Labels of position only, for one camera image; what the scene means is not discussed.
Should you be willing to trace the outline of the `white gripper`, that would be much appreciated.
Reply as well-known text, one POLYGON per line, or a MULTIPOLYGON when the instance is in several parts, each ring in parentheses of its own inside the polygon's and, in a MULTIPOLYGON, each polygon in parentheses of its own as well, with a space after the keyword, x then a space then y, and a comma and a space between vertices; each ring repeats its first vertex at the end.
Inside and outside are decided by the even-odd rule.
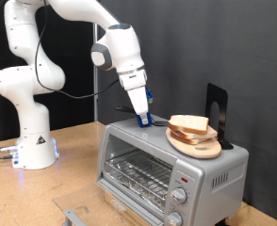
POLYGON ((147 124, 149 122, 148 116, 146 115, 148 112, 148 102, 145 87, 130 89, 127 93, 136 114, 139 115, 138 117, 141 123, 147 124))

